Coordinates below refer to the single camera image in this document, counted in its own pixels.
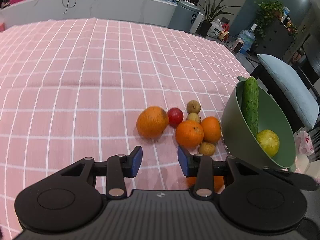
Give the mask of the small tan longan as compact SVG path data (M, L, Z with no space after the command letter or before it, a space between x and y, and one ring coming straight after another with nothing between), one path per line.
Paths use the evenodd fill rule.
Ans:
M201 111L201 105L198 101L191 100L187 103L186 110L187 110L188 114L190 114L190 113L199 114Z
M199 154L212 156L215 154L215 145L209 142L202 142L198 149Z
M197 122L198 124L201 123L201 117L197 113L189 113L186 120Z

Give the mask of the orange fruit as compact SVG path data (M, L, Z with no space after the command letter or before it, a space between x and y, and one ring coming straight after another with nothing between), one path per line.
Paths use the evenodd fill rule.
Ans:
M176 142L185 148L196 148L204 138L202 126L192 120L181 122L175 131Z

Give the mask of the orange tangerine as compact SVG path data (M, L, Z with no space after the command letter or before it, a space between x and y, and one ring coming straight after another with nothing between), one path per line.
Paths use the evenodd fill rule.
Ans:
M204 118L201 123L203 128L203 140L212 144L217 143L221 138L221 126L219 120L214 116Z

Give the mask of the large orange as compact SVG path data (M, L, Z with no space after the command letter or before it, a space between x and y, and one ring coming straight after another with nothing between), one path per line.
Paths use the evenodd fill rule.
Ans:
M153 139L160 137L169 124L167 112L161 107L151 106L142 111L136 121L140 136Z

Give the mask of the red tomato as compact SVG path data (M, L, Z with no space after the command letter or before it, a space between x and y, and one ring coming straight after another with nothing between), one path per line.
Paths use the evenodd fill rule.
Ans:
M167 112L169 118L169 125L176 128L183 121L183 112L179 108L171 108Z

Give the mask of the yellow-green lemon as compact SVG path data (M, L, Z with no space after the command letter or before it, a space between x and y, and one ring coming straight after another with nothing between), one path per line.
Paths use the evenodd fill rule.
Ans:
M274 131L269 129L260 131L257 135L257 141L270 158L274 157L278 153L280 140Z

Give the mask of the green colander bowl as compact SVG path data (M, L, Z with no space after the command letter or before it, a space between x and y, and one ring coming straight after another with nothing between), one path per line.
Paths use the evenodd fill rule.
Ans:
M296 146L291 126L275 100L259 88L258 132L270 130L279 138L279 150L270 157L248 127L241 111L246 78L238 77L221 118L223 141L232 156L258 167L295 170Z

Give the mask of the green cucumber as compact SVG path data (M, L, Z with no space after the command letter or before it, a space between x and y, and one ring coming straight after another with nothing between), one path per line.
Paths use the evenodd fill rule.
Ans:
M259 86L254 77L249 77L243 87L241 111L244 119L256 138L258 135Z

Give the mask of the light blue cushioned bench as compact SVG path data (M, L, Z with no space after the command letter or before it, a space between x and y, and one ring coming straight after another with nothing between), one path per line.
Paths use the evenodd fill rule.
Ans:
M296 70L281 59L258 54L251 73L260 79L285 114L293 132L314 129L319 117L319 96L313 96Z

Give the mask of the white plastic bag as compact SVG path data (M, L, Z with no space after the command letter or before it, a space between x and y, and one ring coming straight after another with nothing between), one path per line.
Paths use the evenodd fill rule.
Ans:
M217 38L220 33L224 30L222 27L222 23L219 19L211 22L211 27L209 28L207 32L207 36L212 37L212 38Z

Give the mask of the blue water jug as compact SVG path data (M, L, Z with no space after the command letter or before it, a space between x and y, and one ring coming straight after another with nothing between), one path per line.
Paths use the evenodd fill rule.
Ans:
M244 45L242 46L240 53L246 54L250 50L253 42L255 41L254 31L256 27L257 25L253 23L250 29L240 31L238 38L242 39L244 42Z

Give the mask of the grey trash bin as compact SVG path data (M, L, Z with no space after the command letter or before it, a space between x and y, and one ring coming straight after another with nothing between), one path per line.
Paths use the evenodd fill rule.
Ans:
M172 15L168 28L189 33L199 12L200 9L193 3L179 1L176 5L176 9Z

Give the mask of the potted long-leaf plant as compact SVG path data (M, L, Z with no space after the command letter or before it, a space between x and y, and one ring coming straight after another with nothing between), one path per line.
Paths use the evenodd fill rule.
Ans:
M220 15L232 15L233 13L228 12L228 8L240 8L239 5L225 5L225 0L220 0L219 2L217 0L213 0L212 2L210 0L203 0L204 5L201 5L198 3L200 8L204 12L204 18L203 22L199 29L199 35L202 37L206 37L209 29L212 26L213 20L217 18L217 16Z

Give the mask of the white TV console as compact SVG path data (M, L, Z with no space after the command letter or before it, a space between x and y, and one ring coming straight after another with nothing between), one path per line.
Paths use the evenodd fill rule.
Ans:
M25 0L1 10L7 28L48 20L99 18L168 27L176 9L164 0Z

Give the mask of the green leafy plant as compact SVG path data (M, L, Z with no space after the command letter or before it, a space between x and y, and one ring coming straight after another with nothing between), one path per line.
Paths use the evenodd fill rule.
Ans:
M258 6L254 22L257 25L254 33L257 39L262 40L266 36L267 28L275 20L285 25L289 35L295 40L298 34L297 27L292 23L290 10L279 0L256 0Z

